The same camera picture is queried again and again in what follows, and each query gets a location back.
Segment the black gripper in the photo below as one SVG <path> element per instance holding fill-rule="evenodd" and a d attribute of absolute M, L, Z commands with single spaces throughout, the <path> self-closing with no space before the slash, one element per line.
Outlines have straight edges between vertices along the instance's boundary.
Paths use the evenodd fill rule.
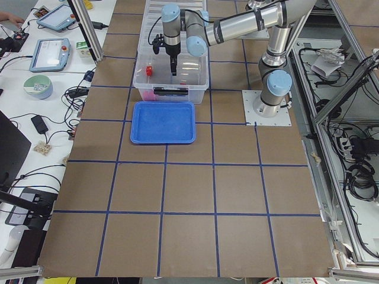
<path fill-rule="evenodd" d="M 171 74 L 177 76 L 177 57 L 181 52 L 181 44 L 169 45 L 165 43 L 166 54 L 170 56 Z"/>

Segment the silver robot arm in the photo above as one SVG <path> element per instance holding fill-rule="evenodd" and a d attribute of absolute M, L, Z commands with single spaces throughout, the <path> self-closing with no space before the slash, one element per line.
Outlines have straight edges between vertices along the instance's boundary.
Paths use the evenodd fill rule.
<path fill-rule="evenodd" d="M 258 63 L 263 90 L 253 102 L 254 111 L 273 118 L 281 108 L 284 97 L 293 84 L 284 71 L 294 28 L 305 18 L 315 1 L 249 1 L 245 12 L 210 21 L 205 11 L 182 9 L 177 4 L 164 5 L 161 10 L 163 32 L 151 45 L 155 54 L 163 47 L 170 57 L 171 73 L 176 75 L 177 57 L 181 52 L 181 32 L 186 33 L 186 48 L 190 55 L 200 57 L 210 46 L 220 45 L 254 32 L 269 30 L 265 52 Z"/>

